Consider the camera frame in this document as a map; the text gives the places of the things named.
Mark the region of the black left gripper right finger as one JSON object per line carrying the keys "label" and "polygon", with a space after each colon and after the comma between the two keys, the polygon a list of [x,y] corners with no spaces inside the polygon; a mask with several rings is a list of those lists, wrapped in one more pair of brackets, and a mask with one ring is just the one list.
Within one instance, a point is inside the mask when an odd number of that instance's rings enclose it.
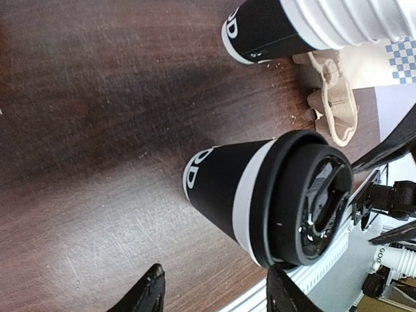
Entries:
{"label": "black left gripper right finger", "polygon": [[266,280],[267,312],[322,312],[279,265],[268,269]]}

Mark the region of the black plastic cup lid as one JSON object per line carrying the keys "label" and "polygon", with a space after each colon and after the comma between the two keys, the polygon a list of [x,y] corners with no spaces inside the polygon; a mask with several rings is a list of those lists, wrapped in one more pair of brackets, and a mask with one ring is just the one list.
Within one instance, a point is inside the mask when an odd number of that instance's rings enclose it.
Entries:
{"label": "black plastic cup lid", "polygon": [[291,131],[261,163],[250,209],[253,256],[263,268],[316,263],[335,238],[352,191],[346,156],[320,134]]}

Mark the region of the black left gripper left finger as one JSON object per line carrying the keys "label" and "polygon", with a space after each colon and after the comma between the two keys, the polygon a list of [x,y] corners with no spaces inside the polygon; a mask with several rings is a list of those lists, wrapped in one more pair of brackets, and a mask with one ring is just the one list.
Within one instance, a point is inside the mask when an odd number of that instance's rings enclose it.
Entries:
{"label": "black left gripper left finger", "polygon": [[162,312],[165,292],[165,272],[161,264],[155,263],[110,312]]}

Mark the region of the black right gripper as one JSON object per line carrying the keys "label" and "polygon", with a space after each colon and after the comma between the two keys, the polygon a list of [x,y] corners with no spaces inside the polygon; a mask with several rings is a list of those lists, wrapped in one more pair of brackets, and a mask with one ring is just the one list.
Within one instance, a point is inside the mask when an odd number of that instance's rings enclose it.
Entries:
{"label": "black right gripper", "polygon": [[[383,142],[352,164],[352,169],[355,174],[373,170],[413,151],[415,151],[415,105]],[[396,181],[389,186],[382,181],[387,175],[388,166],[373,170],[366,182],[351,197],[350,207],[355,226],[360,225],[365,229],[370,224],[372,213],[399,221],[408,221],[415,217],[415,183]],[[370,239],[369,242],[379,246],[415,240],[415,225],[416,221],[412,221]]]}

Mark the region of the black white paper cup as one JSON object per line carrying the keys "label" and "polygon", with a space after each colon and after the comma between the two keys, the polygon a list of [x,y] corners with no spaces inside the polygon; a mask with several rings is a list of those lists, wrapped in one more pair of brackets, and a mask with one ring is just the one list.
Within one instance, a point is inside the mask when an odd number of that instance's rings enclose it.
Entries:
{"label": "black white paper cup", "polygon": [[250,210],[260,167],[276,140],[215,146],[195,154],[183,172],[188,201],[254,260]]}

